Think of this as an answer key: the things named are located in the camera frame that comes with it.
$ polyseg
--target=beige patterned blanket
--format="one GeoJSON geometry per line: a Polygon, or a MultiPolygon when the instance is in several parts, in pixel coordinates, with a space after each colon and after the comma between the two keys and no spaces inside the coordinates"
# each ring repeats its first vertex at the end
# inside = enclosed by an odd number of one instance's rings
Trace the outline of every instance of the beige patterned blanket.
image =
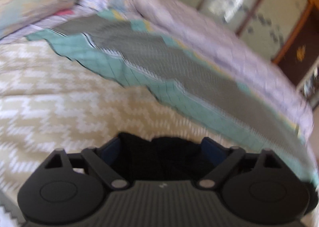
{"type": "Polygon", "coordinates": [[[103,79],[58,56],[44,40],[0,45],[0,94],[0,190],[14,203],[20,186],[57,147],[79,152],[119,131],[195,142],[209,136],[232,145],[159,104],[145,87],[103,79]]]}

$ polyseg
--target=gold emblem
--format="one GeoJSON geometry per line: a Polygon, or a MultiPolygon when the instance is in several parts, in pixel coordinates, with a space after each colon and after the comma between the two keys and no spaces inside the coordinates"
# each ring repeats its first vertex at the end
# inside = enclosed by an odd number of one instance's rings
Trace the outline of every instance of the gold emblem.
{"type": "Polygon", "coordinates": [[[303,59],[305,58],[306,54],[306,45],[303,45],[302,47],[299,47],[297,49],[297,60],[302,62],[303,59]]]}

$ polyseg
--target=red object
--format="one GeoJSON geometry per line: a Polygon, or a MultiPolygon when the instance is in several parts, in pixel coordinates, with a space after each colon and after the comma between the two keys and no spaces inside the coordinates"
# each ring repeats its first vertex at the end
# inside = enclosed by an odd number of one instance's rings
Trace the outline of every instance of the red object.
{"type": "Polygon", "coordinates": [[[66,10],[62,10],[62,11],[59,11],[57,13],[55,13],[54,15],[73,15],[74,12],[71,10],[71,9],[66,9],[66,10]]]}

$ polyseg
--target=black fabric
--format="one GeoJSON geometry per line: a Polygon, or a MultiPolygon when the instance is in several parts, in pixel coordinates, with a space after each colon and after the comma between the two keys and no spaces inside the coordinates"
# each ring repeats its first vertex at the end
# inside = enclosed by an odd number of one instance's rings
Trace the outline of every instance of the black fabric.
{"type": "Polygon", "coordinates": [[[120,133],[118,137],[122,149],[111,167],[130,183],[135,180],[197,181],[214,169],[201,154],[199,144],[174,137],[147,141],[128,133],[120,133]]]}

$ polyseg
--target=bed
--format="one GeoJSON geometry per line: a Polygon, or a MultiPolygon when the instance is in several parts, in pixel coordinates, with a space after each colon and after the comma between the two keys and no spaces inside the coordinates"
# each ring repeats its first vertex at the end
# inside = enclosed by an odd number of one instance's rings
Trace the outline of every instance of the bed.
{"type": "MultiPolygon", "coordinates": [[[[318,185],[310,106],[277,67],[192,8],[76,0],[23,25],[0,40],[1,227],[23,223],[17,192],[52,150],[98,147],[119,131],[271,148],[318,185]]],[[[316,216],[303,221],[317,226],[316,216]]]]}

